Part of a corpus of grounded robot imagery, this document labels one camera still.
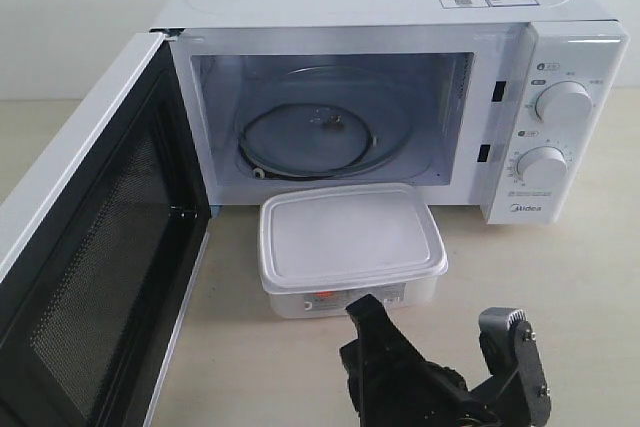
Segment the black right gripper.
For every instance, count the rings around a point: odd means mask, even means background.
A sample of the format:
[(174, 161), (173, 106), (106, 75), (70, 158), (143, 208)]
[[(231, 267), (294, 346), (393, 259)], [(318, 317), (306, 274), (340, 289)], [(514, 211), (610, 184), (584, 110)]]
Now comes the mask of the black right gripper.
[(427, 361), (372, 294), (346, 312), (356, 338), (339, 349), (361, 426), (493, 426), (455, 371)]

